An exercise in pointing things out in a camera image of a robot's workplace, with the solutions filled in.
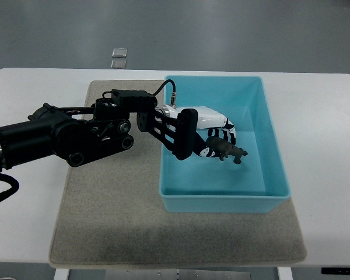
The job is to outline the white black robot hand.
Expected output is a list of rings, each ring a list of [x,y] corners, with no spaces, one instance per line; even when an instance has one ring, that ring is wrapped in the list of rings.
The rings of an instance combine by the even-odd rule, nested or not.
[[[198,112],[197,129],[207,129],[208,137],[216,136],[236,144],[235,126],[225,115],[205,106],[193,109]],[[199,134],[196,134],[193,152],[204,158],[219,157],[219,153],[213,151]]]

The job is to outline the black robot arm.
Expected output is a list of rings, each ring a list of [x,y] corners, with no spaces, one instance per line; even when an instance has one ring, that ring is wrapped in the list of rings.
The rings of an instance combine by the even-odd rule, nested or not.
[[[132,147],[131,113],[138,128],[148,131],[180,160],[187,157],[184,121],[156,110],[156,93],[144,90],[104,92],[90,107],[58,108],[47,103],[25,122],[0,127],[0,172],[50,155],[72,167],[120,153]]]

